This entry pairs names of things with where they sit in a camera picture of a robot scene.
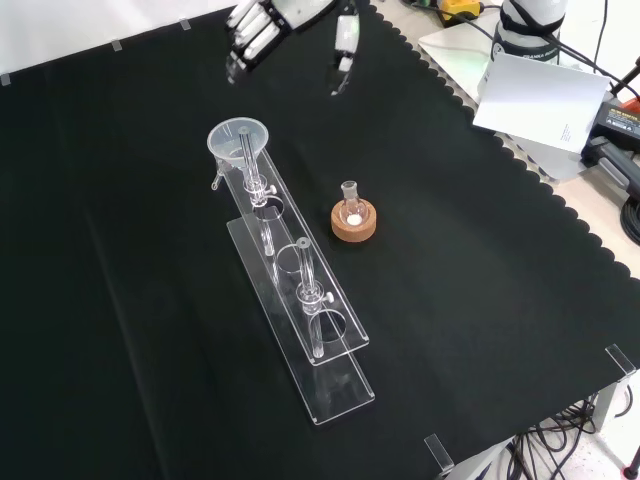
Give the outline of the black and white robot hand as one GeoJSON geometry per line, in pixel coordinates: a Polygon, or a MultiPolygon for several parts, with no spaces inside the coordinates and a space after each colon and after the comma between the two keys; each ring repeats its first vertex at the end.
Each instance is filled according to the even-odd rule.
{"type": "Polygon", "coordinates": [[[341,94],[354,70],[360,39],[360,16],[354,1],[240,1],[226,19],[230,52],[227,80],[236,84],[253,71],[280,43],[301,33],[331,12],[337,14],[331,94],[341,94]]]}

